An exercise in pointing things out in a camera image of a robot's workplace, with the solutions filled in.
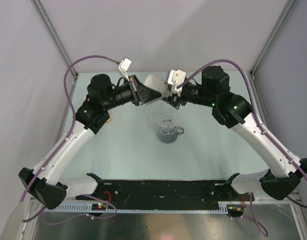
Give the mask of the white paper coffee filter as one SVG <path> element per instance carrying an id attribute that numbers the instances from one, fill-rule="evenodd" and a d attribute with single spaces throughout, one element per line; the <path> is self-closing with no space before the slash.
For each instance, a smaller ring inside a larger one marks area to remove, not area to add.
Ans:
<path id="1" fill-rule="evenodd" d="M 149 105 L 151 103 L 154 103 L 158 100 L 162 100 L 163 98 L 168 98 L 171 93 L 168 91 L 168 83 L 165 79 L 161 78 L 158 74 L 151 73 L 146 78 L 144 85 L 156 92 L 159 92 L 161 94 L 161 97 L 157 97 L 153 100 L 150 100 L 146 103 L 146 105 Z"/>

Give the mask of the clear glass dripper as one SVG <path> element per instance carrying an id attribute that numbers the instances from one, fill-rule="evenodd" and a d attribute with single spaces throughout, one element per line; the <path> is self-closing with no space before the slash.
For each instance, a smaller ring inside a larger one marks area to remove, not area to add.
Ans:
<path id="1" fill-rule="evenodd" d="M 156 117 L 156 126 L 163 134 L 172 134 L 181 124 L 182 119 L 175 110 L 163 110 Z"/>

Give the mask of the glass coffee server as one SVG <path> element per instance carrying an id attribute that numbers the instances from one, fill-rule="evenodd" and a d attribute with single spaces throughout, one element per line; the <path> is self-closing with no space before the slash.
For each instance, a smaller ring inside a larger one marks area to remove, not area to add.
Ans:
<path id="1" fill-rule="evenodd" d="M 182 135 L 185 132 L 183 127 L 174 126 L 171 128 L 156 128 L 156 137 L 157 139 L 165 144 L 174 143 L 179 135 Z"/>

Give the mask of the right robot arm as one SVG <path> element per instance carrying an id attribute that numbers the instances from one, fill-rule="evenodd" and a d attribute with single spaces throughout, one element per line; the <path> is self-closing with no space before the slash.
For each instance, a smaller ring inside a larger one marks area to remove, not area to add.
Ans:
<path id="1" fill-rule="evenodd" d="M 279 201 L 287 198 L 307 173 L 307 158 L 301 159 L 283 146 L 259 119 L 252 104 L 230 91 L 230 77 L 220 66 L 205 68 L 200 84 L 186 80 L 184 71 L 168 73 L 167 103 L 176 109 L 186 103 L 211 107 L 214 119 L 242 137 L 268 167 L 256 173 L 233 174 L 226 181 L 225 196 L 235 201 L 242 194 L 260 192 Z"/>

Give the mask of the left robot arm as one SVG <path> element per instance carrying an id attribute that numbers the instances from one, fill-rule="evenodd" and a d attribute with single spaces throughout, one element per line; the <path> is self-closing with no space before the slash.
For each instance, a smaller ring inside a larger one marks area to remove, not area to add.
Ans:
<path id="1" fill-rule="evenodd" d="M 108 75 L 97 74 L 87 86 L 86 99 L 74 111 L 73 122 L 53 150 L 34 168 L 24 167 L 18 174 L 22 184 L 35 199 L 53 210 L 65 199 L 89 195 L 100 199 L 105 192 L 103 181 L 94 173 L 81 178 L 61 179 L 63 171 L 77 152 L 92 139 L 110 119 L 109 110 L 126 103 L 149 104 L 162 97 L 165 81 L 157 74 L 141 83 L 135 75 L 115 86 Z"/>

